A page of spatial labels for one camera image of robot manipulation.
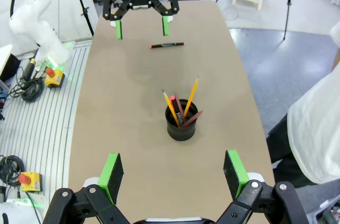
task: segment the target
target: pen holder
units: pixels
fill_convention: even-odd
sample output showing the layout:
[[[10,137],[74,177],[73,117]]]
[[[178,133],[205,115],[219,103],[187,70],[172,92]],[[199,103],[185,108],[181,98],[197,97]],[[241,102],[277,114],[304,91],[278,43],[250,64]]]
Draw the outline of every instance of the pen holder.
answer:
[[[187,102],[188,101],[186,99],[180,99],[180,103],[181,103],[183,111],[185,110],[185,106]],[[185,119],[186,120],[190,119],[197,112],[198,110],[197,110],[196,105],[194,103],[191,103],[189,107],[189,111]],[[172,116],[172,113],[169,107],[167,107],[165,110],[165,118],[166,118],[167,125],[168,125],[168,128],[167,128],[168,133],[176,141],[186,141],[194,135],[195,130],[196,130],[196,120],[193,123],[191,123],[188,127],[180,128],[176,125],[176,121],[174,117]]]

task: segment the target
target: white shirt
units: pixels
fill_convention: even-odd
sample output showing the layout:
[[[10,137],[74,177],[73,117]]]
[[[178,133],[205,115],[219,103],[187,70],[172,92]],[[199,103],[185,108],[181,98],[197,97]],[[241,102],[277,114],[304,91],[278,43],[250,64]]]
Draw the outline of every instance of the white shirt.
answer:
[[[288,110],[289,143],[303,174],[320,184],[340,178],[340,64]]]

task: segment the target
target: metal slatted platform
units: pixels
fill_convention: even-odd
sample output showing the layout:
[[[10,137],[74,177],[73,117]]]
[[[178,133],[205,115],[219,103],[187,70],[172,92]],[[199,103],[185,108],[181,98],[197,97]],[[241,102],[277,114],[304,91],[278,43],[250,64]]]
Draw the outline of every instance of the metal slatted platform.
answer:
[[[75,44],[60,89],[45,88],[32,103],[21,97],[8,98],[4,106],[6,120],[0,122],[0,154],[16,155],[26,170],[42,174],[40,193],[47,203],[58,188],[68,187],[73,124],[90,46],[90,40]]]

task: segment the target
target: person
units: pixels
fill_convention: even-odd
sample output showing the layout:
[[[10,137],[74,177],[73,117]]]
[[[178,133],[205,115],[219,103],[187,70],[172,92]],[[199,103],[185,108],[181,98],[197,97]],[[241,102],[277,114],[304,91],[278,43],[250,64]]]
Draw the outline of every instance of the person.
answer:
[[[331,30],[340,48],[340,22]],[[295,188],[340,178],[340,65],[289,108],[268,133],[275,182]]]

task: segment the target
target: screw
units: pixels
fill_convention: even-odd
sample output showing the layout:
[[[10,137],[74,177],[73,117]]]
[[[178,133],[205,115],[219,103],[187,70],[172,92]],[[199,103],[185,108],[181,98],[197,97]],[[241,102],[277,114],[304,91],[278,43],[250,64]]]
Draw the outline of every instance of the screw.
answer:
[[[287,189],[287,186],[285,184],[281,184],[279,188],[282,189],[282,190],[285,190],[285,189]]]
[[[258,184],[257,182],[252,182],[252,183],[250,184],[250,186],[251,186],[252,188],[258,188],[258,187],[259,187],[259,184]]]

